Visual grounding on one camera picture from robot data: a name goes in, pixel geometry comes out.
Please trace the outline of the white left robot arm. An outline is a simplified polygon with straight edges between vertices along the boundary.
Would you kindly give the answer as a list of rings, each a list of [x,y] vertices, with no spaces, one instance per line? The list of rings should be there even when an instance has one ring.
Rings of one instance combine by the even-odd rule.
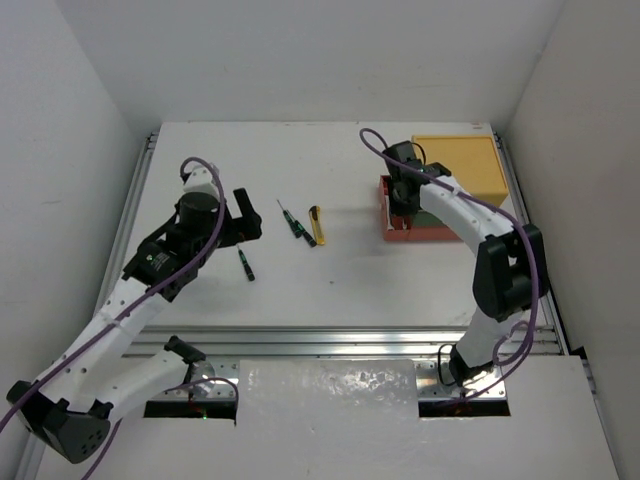
[[[72,464],[90,458],[111,427],[154,396],[182,384],[206,356],[171,336],[149,360],[118,374],[115,363],[142,329],[197,278],[217,248],[257,240],[260,215],[245,189],[233,192],[241,215],[215,193],[181,196],[173,215],[147,236],[105,304],[60,359],[36,380],[17,381],[7,400],[23,425]]]

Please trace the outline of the green drawer box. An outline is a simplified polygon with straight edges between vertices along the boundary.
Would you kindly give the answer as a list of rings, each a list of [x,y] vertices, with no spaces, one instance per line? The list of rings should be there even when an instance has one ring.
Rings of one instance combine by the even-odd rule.
[[[445,224],[430,212],[419,210],[412,220],[413,228],[439,228],[444,227]]]

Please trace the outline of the red bottom drawer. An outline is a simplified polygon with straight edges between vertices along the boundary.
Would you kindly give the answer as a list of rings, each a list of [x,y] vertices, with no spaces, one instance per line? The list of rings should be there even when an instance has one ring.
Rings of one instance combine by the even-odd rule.
[[[380,228],[387,242],[459,242],[460,238],[446,225],[439,228],[413,228],[413,216],[398,216],[391,213],[390,176],[381,175],[377,187]]]

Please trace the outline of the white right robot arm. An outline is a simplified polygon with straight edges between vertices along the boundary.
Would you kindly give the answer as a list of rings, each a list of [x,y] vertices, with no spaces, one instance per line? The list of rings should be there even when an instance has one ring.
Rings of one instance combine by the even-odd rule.
[[[391,199],[405,213],[425,211],[453,231],[475,257],[472,293],[476,310],[448,362],[457,386],[505,363],[502,343],[535,320],[538,300],[549,288],[544,241],[533,224],[523,225],[504,210],[482,201],[439,163],[425,164],[410,141],[382,155],[391,175]]]

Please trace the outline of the yellow utility knife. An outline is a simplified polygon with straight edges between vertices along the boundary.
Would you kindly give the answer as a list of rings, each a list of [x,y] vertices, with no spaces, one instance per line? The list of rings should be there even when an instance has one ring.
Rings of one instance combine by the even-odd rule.
[[[324,246],[326,244],[324,232],[320,222],[320,207],[317,205],[312,206],[309,209],[309,218],[313,230],[313,235],[318,245]]]

